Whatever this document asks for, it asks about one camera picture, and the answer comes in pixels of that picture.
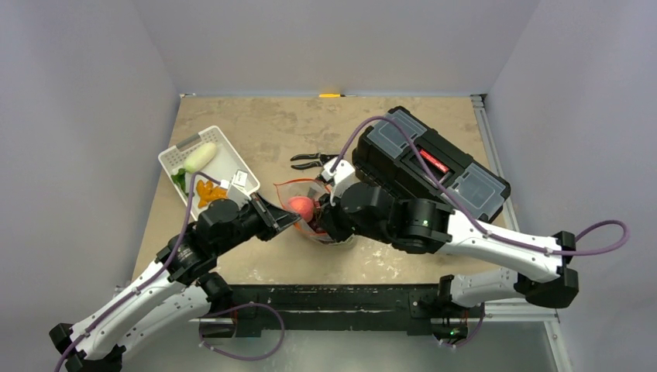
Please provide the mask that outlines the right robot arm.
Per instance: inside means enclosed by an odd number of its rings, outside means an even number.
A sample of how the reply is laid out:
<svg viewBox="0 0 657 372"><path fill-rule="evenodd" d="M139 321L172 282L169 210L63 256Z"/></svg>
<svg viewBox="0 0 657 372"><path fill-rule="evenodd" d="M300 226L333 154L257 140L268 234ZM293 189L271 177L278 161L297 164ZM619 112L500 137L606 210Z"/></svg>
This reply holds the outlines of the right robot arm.
<svg viewBox="0 0 657 372"><path fill-rule="evenodd" d="M580 291L578 273L564 256L575 250L570 232L530 236L489 224L479 231L464 213L446 204L394 198L364 183L349 186L340 196L321 196L315 215L336 242L363 236L409 254L440 252L498 266L472 276L442 277L435 305L444 315L507 298L567 308Z"/></svg>

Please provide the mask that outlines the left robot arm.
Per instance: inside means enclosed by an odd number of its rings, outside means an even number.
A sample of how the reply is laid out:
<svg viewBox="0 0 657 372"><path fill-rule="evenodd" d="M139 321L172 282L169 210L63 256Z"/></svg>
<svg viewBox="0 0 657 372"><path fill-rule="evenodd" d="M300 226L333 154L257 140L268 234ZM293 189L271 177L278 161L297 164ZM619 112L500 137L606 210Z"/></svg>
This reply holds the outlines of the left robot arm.
<svg viewBox="0 0 657 372"><path fill-rule="evenodd" d="M50 330L60 352L54 369L120 371L127 352L174 320L223 315L233 320L240 310L256 307L234 301L232 289L214 271L218 258L253 237L271 240L300 218L258 194L211 202L110 302L80 322Z"/></svg>

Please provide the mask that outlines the clear zip top bag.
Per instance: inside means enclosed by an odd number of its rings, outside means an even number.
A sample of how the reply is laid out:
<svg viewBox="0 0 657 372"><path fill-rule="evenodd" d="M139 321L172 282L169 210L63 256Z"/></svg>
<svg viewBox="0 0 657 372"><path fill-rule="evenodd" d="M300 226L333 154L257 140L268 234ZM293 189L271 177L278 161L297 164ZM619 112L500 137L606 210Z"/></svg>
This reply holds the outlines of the clear zip top bag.
<svg viewBox="0 0 657 372"><path fill-rule="evenodd" d="M312 178L298 178L274 186L281 207L301 216L301 219L294 224L294 228L302 236L326 246L353 244L353 236L338 242L318 224L320 197L330 195L331 189L328 185Z"/></svg>

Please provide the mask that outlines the toy peach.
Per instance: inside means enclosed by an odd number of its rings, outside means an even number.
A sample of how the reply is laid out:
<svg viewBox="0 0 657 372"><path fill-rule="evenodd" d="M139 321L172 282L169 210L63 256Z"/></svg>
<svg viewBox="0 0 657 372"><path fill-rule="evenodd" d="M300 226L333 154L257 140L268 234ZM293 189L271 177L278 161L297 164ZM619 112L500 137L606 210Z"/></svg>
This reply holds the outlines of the toy peach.
<svg viewBox="0 0 657 372"><path fill-rule="evenodd" d="M305 222L310 222L315 216L315 202L306 196L294 196L287 203L291 209L299 214Z"/></svg>

